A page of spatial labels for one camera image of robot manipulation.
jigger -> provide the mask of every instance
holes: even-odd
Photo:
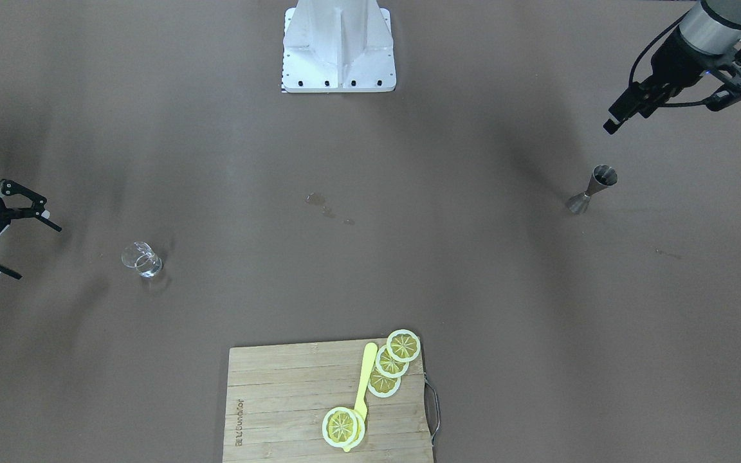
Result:
[[[588,182],[588,190],[568,199],[565,207],[574,214],[584,213],[588,210],[590,197],[610,186],[614,186],[617,179],[617,171],[614,170],[614,167],[605,166],[605,164],[594,167],[594,173],[590,177],[590,182]]]

cutting board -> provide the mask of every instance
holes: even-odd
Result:
[[[322,439],[330,408],[353,407],[365,344],[385,339],[230,349],[223,461],[433,463],[421,354],[399,390],[370,392],[367,434],[349,453]]]

glass cup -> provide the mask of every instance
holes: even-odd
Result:
[[[152,278],[162,268],[162,259],[147,243],[136,241],[133,245],[124,248],[122,264],[129,269],[135,269],[144,278]]]

citrus slice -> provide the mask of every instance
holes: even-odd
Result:
[[[379,349],[376,354],[376,370],[387,378],[395,379],[405,374],[408,371],[409,363],[407,361],[399,361],[394,359],[390,355],[388,346],[384,346]]]
[[[322,419],[322,437],[329,445],[344,448],[359,434],[359,421],[350,408],[332,408]]]
[[[382,376],[382,373],[374,368],[373,372],[370,372],[368,390],[371,394],[383,399],[394,395],[399,390],[400,384],[402,384],[402,378],[393,379]]]
[[[344,451],[350,451],[352,448],[355,448],[355,446],[359,445],[360,442],[362,442],[362,439],[365,438],[365,420],[362,419],[362,417],[354,410],[350,410],[350,413],[353,414],[353,418],[355,418],[356,422],[359,424],[359,432],[356,433],[356,437],[354,437],[348,445],[342,448]]]
[[[408,329],[397,329],[388,336],[388,350],[398,361],[411,361],[419,356],[419,337]]]

gray table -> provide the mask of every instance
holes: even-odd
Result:
[[[741,461],[741,104],[601,129],[689,4],[382,2],[350,96],[279,92],[289,6],[0,3],[0,178],[65,228],[0,240],[0,461],[219,461],[231,346],[400,327],[437,461]]]

